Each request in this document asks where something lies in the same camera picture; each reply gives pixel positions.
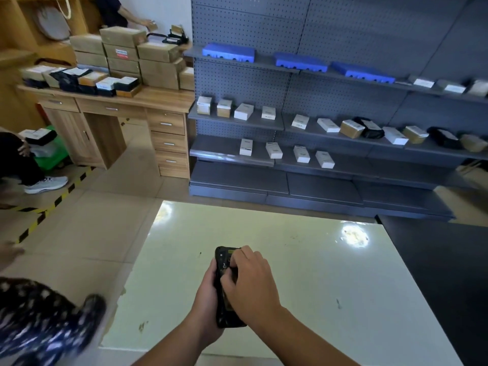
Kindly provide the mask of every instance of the beige floor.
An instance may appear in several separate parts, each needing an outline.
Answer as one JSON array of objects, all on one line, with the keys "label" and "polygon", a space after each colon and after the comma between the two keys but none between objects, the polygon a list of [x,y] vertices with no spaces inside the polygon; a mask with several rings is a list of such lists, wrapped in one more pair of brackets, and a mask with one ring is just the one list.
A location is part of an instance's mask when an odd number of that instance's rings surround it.
[{"label": "beige floor", "polygon": [[[159,176],[145,122],[131,120],[122,129],[127,151],[110,170],[95,169],[24,241],[26,254],[2,275],[38,280],[77,304],[86,295],[98,292],[107,297],[110,312],[163,200],[374,222],[369,218],[189,196],[188,180]],[[83,167],[69,166],[56,173],[73,180],[85,171]],[[472,172],[469,178],[488,189],[485,172]],[[438,188],[437,192],[453,209],[457,221],[488,226],[488,197],[484,191]],[[15,181],[7,180],[0,184],[0,204],[46,208],[61,193],[28,196]],[[34,213],[0,210],[0,241],[15,240],[35,218]],[[126,363],[134,357],[98,351],[96,343],[77,365],[120,365],[120,360]],[[7,364],[7,360],[0,362],[0,366]]]}]

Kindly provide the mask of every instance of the white sneaker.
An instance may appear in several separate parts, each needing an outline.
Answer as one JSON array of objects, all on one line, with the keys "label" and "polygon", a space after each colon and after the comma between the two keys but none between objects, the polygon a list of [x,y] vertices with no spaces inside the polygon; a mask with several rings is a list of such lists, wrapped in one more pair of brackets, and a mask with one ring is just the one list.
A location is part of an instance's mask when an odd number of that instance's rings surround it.
[{"label": "white sneaker", "polygon": [[67,177],[46,177],[32,186],[24,187],[24,191],[27,194],[38,194],[47,190],[61,189],[67,183]]}]

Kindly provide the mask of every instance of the person in dark shirt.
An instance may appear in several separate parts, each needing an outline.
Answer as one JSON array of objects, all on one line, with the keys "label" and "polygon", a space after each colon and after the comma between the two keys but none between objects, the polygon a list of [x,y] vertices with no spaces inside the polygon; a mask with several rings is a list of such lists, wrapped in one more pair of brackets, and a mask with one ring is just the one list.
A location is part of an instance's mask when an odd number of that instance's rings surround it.
[{"label": "person in dark shirt", "polygon": [[128,11],[119,0],[95,0],[103,22],[107,27],[127,27],[127,21],[154,29],[154,22],[149,19],[139,19]]}]

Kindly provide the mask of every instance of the wall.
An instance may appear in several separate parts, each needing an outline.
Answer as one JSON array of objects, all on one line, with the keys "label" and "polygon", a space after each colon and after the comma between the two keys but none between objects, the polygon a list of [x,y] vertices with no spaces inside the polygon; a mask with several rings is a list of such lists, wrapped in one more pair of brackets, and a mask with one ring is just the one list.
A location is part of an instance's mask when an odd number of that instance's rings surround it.
[{"label": "wall", "polygon": [[120,0],[138,18],[155,20],[156,32],[168,34],[171,24],[181,24],[192,39],[191,0]]}]

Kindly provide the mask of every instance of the black device on desk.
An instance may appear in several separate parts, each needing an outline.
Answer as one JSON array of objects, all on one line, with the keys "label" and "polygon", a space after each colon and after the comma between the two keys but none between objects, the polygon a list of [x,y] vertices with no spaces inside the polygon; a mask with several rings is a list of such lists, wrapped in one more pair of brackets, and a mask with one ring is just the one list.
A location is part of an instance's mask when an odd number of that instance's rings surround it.
[{"label": "black device on desk", "polygon": [[[214,286],[217,290],[217,326],[220,328],[247,326],[232,309],[232,306],[222,289],[222,284],[220,283],[220,278],[225,273],[225,270],[230,267],[230,257],[236,249],[237,248],[229,248],[225,246],[219,246],[215,249],[217,271],[215,273]],[[238,276],[237,267],[231,267],[231,270],[232,279],[236,282]]]}]

